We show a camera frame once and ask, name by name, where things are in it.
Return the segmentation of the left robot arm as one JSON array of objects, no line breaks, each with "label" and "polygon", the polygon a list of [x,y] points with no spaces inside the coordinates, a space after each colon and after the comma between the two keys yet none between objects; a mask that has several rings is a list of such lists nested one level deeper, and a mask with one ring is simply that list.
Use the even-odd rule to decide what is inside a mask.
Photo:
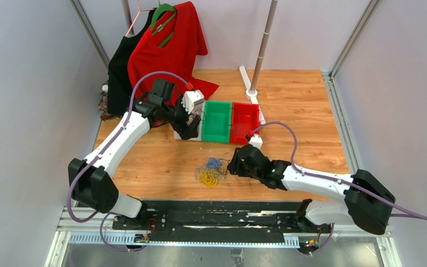
[{"label": "left robot arm", "polygon": [[67,204],[76,200],[95,213],[125,217],[135,230],[147,225],[147,205],[120,192],[112,175],[132,146],[158,122],[169,123],[183,140],[198,136],[201,119],[194,111],[205,98],[192,84],[185,85],[187,91],[178,96],[174,105],[168,101],[175,84],[162,79],[154,81],[151,91],[131,99],[128,111],[99,147],[83,160],[74,158],[69,163]]}]

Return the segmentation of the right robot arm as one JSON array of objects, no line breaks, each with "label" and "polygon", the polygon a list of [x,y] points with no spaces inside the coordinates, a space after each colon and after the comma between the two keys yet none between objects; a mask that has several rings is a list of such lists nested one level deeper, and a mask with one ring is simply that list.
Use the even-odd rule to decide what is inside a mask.
[{"label": "right robot arm", "polygon": [[395,203],[394,195],[366,170],[355,174],[313,173],[293,167],[284,160],[269,160],[252,145],[236,148],[227,166],[239,177],[258,180],[270,189],[311,192],[328,201],[303,200],[296,214],[296,226],[304,232],[317,225],[355,225],[374,235],[382,235]]}]

